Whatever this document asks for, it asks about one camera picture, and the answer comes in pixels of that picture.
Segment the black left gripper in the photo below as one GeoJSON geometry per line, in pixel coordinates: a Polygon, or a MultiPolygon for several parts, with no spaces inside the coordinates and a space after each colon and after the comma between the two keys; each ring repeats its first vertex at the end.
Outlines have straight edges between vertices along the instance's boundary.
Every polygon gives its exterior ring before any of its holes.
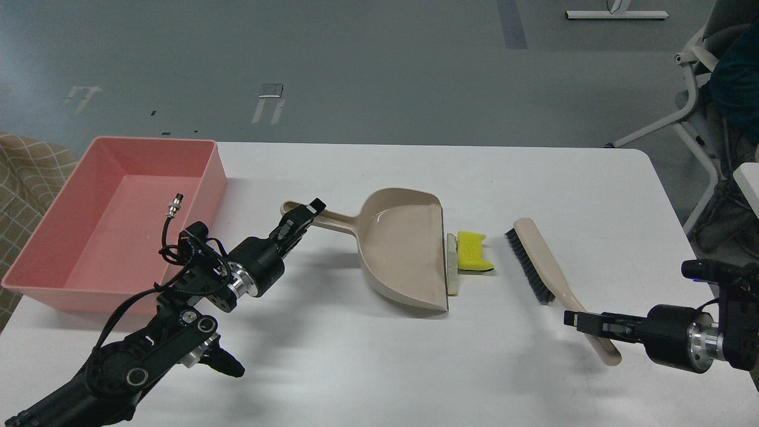
{"type": "Polygon", "coordinates": [[[282,214],[272,237],[249,236],[228,253],[228,259],[241,265],[252,278],[255,286],[250,292],[252,297],[262,297],[282,277],[285,272],[283,259],[325,210],[326,204],[320,198],[315,198],[309,205],[296,205],[282,214]]]}

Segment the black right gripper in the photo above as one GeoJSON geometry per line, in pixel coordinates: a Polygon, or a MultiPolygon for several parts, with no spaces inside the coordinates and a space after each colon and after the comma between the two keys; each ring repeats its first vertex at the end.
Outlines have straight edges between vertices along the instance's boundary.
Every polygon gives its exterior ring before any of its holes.
{"type": "Polygon", "coordinates": [[[702,374],[713,364],[704,337],[713,317],[696,308],[659,304],[646,318],[566,310],[563,322],[591,337],[643,344],[649,359],[665,367],[702,374]]]}

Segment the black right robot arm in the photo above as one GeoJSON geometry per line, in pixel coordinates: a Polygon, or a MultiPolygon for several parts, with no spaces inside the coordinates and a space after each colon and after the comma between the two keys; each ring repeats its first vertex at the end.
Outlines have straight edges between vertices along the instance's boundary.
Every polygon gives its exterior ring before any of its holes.
{"type": "Polygon", "coordinates": [[[644,317],[567,310],[564,323],[588,337],[640,343],[659,365],[705,373],[715,361],[751,371],[757,365],[757,264],[738,266],[695,259],[681,264],[684,278],[717,286],[716,317],[697,308],[659,304],[644,317]]]}

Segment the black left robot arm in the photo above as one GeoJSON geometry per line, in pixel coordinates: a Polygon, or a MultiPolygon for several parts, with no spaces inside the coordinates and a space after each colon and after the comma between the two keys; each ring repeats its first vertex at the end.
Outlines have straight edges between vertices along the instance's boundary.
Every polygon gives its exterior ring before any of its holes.
{"type": "Polygon", "coordinates": [[[295,205],[266,238],[250,236],[231,251],[209,235],[204,222],[185,227],[174,245],[160,249],[166,262],[180,267],[178,273],[117,306],[73,378],[4,424],[103,426],[131,420],[136,406],[179,364],[243,376],[243,365],[220,346],[217,319],[196,305],[206,299],[230,313],[244,295],[265,294],[325,208],[319,198],[295,205]]]}

